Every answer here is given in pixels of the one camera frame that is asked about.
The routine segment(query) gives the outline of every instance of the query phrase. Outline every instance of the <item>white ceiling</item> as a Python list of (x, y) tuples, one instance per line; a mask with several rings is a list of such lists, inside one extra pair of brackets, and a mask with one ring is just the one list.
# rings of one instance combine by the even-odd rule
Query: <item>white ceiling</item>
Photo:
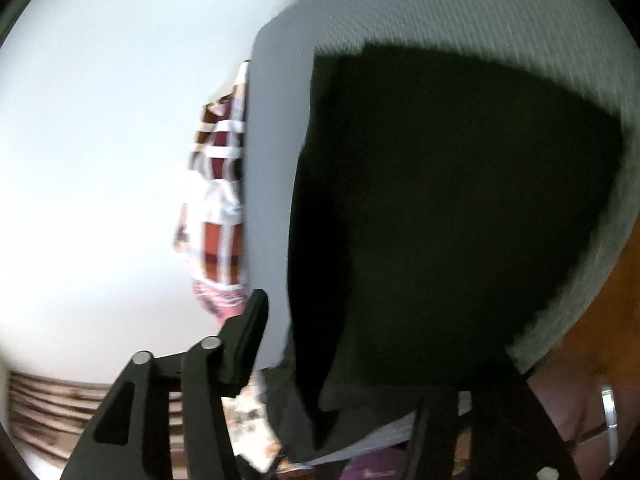
[(215, 333), (172, 250), (200, 108), (293, 0), (33, 0), (0, 49), (0, 353), (112, 381)]

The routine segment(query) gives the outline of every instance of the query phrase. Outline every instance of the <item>gray cloth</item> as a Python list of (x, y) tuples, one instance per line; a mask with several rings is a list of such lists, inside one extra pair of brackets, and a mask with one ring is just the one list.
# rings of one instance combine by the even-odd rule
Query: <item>gray cloth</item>
[[(314, 53), (358, 52), (365, 41), (428, 46), (522, 68), (619, 113), (627, 126), (622, 170), (589, 251), (509, 348), (519, 369), (527, 370), (584, 313), (638, 214), (638, 49), (606, 0), (302, 0), (267, 24), (254, 45), (245, 157), (250, 285), (263, 288), (271, 304), (258, 368), (279, 362), (289, 326), (289, 215)], [(349, 453), (409, 434), (405, 418)]]

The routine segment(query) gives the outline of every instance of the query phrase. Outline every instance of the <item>plaid shirt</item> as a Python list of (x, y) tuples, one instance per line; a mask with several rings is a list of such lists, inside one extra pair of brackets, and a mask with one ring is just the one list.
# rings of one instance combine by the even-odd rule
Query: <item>plaid shirt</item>
[(244, 310), (242, 147), (249, 62), (231, 94), (204, 107), (188, 166), (174, 249), (190, 263), (193, 290), (220, 324)]

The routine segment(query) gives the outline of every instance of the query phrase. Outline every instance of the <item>gray fabric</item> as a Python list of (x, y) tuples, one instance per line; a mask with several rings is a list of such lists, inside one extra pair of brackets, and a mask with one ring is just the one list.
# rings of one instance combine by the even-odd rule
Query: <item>gray fabric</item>
[[(313, 56), (357, 52), (365, 41), (432, 46), (523, 68), (618, 110), (629, 126), (627, 156), (590, 250), (509, 349), (527, 370), (593, 301), (638, 214), (640, 52), (606, 0), (302, 0), (267, 24), (254, 45), (245, 158), (250, 285), (266, 290), (271, 303), (258, 368), (278, 363), (289, 325), (290, 200), (308, 123)], [(379, 432), (375, 447), (394, 444), (396, 437), (386, 439), (390, 432), (407, 438), (410, 421), (403, 420)]]

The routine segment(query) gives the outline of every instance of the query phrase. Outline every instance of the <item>silver screw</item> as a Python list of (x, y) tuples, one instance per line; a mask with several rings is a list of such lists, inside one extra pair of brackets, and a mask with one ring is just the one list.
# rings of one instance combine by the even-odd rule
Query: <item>silver screw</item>
[(140, 352), (133, 354), (131, 360), (137, 365), (143, 365), (144, 363), (151, 361), (151, 353), (146, 350), (141, 350)]
[(222, 345), (222, 341), (220, 341), (220, 339), (217, 338), (216, 336), (210, 335), (209, 337), (204, 338), (200, 342), (200, 345), (205, 350), (213, 350), (214, 348), (218, 348), (220, 345)]

